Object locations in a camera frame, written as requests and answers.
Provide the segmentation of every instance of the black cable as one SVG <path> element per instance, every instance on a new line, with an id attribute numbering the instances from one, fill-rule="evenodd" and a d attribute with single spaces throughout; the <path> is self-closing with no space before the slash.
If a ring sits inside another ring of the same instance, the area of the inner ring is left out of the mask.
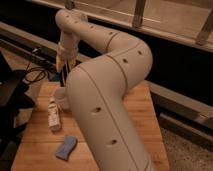
<path id="1" fill-rule="evenodd" d="M 55 73 L 55 70 L 52 67 L 45 65 L 46 64 L 46 60 L 41 61 L 41 64 L 43 66 L 29 68 L 30 64 L 32 63 L 32 58 L 36 57 L 36 55 L 40 51 L 41 51 L 41 48 L 35 48 L 30 54 L 29 63 L 27 65 L 26 69 L 25 69 L 26 70 L 25 81 L 27 82 L 28 85 L 33 84 L 33 83 L 38 82 L 38 81 L 41 81 L 45 77 L 50 79 L 50 73 Z M 34 79 L 30 80 L 27 76 L 29 74 L 32 74 L 33 72 L 38 72 L 38 74 L 35 76 Z"/>

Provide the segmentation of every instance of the wooden tabletop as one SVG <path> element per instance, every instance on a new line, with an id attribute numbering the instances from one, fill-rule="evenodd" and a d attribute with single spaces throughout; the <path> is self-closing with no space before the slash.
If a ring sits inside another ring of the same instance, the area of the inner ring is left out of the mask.
<path id="1" fill-rule="evenodd" d="M 45 82 L 40 90 L 36 107 L 18 148 L 12 171 L 98 171 L 95 160 L 71 113 L 61 112 L 62 129 L 52 133 L 48 128 L 47 106 L 59 87 L 58 83 Z M 144 81 L 132 89 L 124 99 L 129 115 L 151 155 L 157 170 L 169 170 L 168 158 L 147 83 Z M 65 135 L 78 138 L 76 149 L 68 162 L 55 157 L 55 151 Z"/>

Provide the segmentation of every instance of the screw hole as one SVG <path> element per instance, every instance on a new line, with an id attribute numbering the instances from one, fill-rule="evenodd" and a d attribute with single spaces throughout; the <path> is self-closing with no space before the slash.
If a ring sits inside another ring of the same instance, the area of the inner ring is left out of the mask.
<path id="1" fill-rule="evenodd" d="M 93 115 L 96 115 L 96 114 L 98 114 L 100 111 L 101 111 L 101 108 L 100 108 L 100 107 L 96 107 L 95 109 L 92 110 L 92 114 L 93 114 Z"/>
<path id="2" fill-rule="evenodd" d="M 142 55 L 142 52 L 139 50 L 139 51 L 138 51 L 138 54 L 139 54 L 139 55 Z"/>
<path id="3" fill-rule="evenodd" d="M 123 59 L 123 62 L 126 63 L 126 64 L 128 64 L 128 61 L 125 58 Z"/>
<path id="4" fill-rule="evenodd" d="M 113 139 L 107 143 L 107 147 L 112 147 L 113 145 L 117 144 L 117 142 L 118 141 L 116 139 Z"/>

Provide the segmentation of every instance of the white cup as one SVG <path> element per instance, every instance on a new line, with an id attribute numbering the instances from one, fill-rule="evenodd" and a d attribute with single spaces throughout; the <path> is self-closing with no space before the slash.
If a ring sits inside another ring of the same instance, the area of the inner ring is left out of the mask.
<path id="1" fill-rule="evenodd" d="M 53 97 L 55 99 L 56 104 L 62 110 L 70 110 L 65 87 L 60 87 L 56 89 L 55 92 L 53 93 Z"/>

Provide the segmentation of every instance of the blue sponge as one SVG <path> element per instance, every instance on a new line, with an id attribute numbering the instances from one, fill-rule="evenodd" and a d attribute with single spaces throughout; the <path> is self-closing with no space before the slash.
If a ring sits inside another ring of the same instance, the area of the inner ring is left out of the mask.
<path id="1" fill-rule="evenodd" d="M 63 144 L 61 144 L 58 149 L 56 150 L 55 156 L 62 160 L 67 161 L 69 158 L 70 153 L 74 150 L 78 143 L 76 137 L 73 136 L 66 136 L 64 138 Z"/>

